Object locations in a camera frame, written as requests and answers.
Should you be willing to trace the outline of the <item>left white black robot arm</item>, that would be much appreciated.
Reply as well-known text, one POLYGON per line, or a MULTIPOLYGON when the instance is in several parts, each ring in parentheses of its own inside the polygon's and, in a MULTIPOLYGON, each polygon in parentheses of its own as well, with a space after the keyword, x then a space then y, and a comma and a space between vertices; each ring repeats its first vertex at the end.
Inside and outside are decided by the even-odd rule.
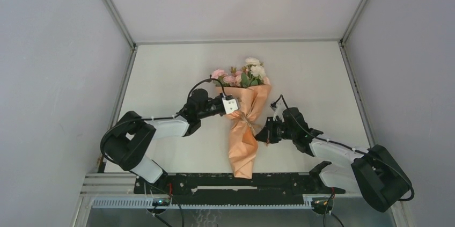
POLYGON ((100 151, 110 162, 147 181, 155 193, 168 185, 166 171, 146 155, 152 141, 167 137, 186 137, 195 133, 201 120, 215 115, 227 115, 239 108, 232 95, 220 93, 211 98, 205 89, 190 92, 183 108, 175 116, 143 118, 127 112, 101 139, 100 151))

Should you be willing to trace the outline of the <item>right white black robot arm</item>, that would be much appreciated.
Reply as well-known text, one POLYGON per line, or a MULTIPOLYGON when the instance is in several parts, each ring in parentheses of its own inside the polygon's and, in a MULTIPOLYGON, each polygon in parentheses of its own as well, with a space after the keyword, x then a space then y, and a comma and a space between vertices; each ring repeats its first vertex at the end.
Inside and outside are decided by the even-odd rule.
POLYGON ((268 117, 255 138, 267 144, 291 140, 298 151, 322 159, 310 177, 315 192, 333 187, 358 193, 382 213, 397 201, 410 201, 415 196, 412 182, 385 147, 360 149, 323 138, 323 131, 310 128, 296 107, 268 117))

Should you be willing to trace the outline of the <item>white rose stem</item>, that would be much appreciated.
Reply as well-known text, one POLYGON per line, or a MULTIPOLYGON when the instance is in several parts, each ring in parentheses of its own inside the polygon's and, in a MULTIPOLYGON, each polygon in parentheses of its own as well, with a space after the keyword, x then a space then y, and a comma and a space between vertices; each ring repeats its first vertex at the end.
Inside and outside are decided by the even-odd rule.
POLYGON ((269 85, 270 81, 266 75, 263 62, 257 58, 249 57, 242 67, 244 73, 241 76, 241 87, 247 88, 258 85, 269 85))

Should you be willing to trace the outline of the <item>tan ribbon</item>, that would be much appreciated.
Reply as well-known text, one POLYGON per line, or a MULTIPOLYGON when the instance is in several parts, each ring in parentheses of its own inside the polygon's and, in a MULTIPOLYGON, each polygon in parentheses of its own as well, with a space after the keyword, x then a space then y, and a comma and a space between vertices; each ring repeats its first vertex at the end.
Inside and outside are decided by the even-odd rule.
POLYGON ((261 125, 256 123, 256 120, 260 115, 261 111, 256 112, 254 110, 249 110, 248 112, 244 112, 239 110, 240 119, 245 122, 254 136, 260 132, 261 125))

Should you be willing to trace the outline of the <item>beige wrapping paper sheet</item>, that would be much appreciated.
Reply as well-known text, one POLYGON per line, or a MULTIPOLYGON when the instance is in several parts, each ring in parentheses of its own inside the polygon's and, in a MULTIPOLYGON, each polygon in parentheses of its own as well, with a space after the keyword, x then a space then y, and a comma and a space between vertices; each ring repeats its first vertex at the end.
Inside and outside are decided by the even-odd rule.
POLYGON ((226 87, 224 89, 227 95, 232 95, 238 99, 240 105, 240 109, 225 116, 232 122, 227 154, 235 178, 252 179, 254 161, 259 145, 249 127, 240 119, 239 110, 244 112, 254 110, 262 113, 271 90, 271 85, 247 88, 226 87))

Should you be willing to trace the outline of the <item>pink rose stem bunch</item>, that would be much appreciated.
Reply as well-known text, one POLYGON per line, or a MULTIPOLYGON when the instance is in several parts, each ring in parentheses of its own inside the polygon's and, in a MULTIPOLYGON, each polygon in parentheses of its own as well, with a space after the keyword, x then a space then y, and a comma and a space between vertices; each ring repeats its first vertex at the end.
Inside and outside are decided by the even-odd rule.
POLYGON ((229 70, 217 69, 211 73, 210 77, 221 82, 221 84, 217 84, 218 86, 241 87, 243 73, 243 70, 231 67, 229 70))

